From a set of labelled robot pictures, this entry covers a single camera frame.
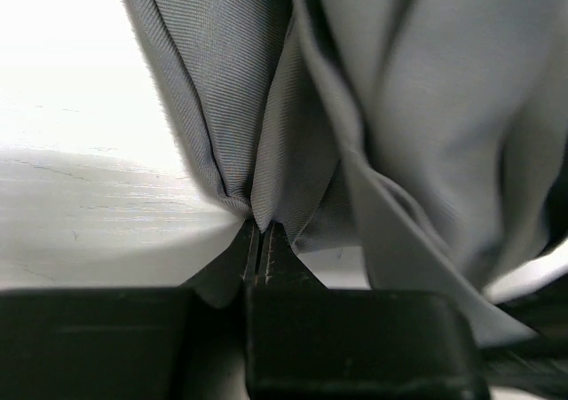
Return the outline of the grey pleated skirt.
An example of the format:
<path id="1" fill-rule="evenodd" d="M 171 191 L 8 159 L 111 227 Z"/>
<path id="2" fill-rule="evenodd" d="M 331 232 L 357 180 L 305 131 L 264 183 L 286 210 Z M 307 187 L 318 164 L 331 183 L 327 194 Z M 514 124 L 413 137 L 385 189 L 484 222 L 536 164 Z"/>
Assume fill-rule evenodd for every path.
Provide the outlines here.
<path id="1" fill-rule="evenodd" d="M 534 335 L 483 291 L 567 236 L 567 0 L 125 2 L 219 201 Z"/>

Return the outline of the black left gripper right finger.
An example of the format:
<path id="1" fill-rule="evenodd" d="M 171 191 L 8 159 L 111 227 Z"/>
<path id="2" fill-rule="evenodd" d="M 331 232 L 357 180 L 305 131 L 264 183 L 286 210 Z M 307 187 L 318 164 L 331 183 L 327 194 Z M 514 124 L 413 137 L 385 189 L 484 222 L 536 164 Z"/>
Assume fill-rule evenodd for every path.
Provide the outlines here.
<path id="1" fill-rule="evenodd" d="M 253 399 L 486 399 L 467 319 L 429 292 L 324 286 L 279 224 L 245 276 Z"/>

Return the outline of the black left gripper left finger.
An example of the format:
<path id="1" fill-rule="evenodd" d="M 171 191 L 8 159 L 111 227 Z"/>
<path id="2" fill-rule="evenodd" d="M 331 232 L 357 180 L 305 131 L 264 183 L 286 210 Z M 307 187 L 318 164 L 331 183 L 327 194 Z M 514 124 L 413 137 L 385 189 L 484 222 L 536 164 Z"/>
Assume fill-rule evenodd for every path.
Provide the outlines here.
<path id="1" fill-rule="evenodd" d="M 21 288 L 1 294 L 4 399 L 171 399 L 209 316 L 240 295 L 256 225 L 176 287 Z"/>

